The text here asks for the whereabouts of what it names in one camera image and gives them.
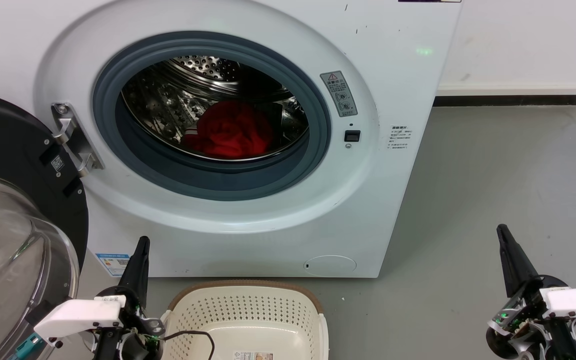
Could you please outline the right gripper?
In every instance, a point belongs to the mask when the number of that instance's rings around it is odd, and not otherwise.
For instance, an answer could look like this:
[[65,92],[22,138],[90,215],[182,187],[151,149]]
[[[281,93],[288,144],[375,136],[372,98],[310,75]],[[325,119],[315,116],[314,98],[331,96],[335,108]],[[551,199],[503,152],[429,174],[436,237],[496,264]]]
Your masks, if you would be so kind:
[[496,234],[508,302],[488,322],[489,349],[505,360],[576,360],[576,316],[547,309],[546,290],[565,290],[550,275],[538,275],[506,224]]

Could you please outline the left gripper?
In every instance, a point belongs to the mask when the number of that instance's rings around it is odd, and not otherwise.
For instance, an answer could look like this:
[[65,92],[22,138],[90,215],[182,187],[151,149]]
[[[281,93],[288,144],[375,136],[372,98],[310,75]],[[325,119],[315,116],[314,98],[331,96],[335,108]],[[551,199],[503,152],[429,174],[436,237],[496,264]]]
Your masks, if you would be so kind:
[[160,360],[163,357],[162,337],[166,332],[157,317],[147,317],[147,287],[150,269],[150,238],[141,236],[135,252],[118,285],[108,287],[98,296],[124,296],[118,320],[111,325],[94,326],[94,360]]

